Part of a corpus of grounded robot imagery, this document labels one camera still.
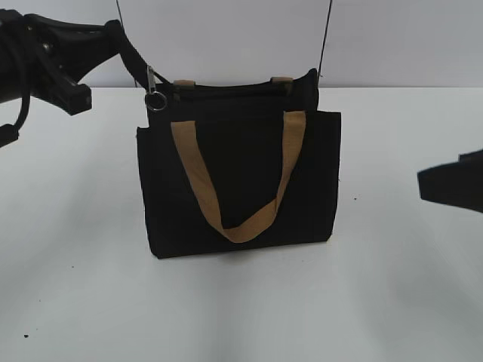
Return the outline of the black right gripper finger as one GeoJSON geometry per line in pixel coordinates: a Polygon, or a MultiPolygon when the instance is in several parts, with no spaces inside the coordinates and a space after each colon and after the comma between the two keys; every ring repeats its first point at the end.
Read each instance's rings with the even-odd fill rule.
{"type": "Polygon", "coordinates": [[[481,213],[482,177],[482,150],[459,155],[456,162],[417,173],[420,198],[481,213]]]}

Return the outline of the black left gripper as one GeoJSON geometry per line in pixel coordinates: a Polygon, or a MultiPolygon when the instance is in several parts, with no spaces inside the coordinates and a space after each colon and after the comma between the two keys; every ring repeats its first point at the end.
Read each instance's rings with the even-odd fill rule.
{"type": "Polygon", "coordinates": [[[119,55],[136,81],[147,81],[146,61],[130,43],[121,23],[103,26],[54,21],[52,61],[37,39],[32,22],[15,10],[1,11],[1,101],[19,99],[22,90],[69,115],[91,109],[84,76],[119,55]]]}

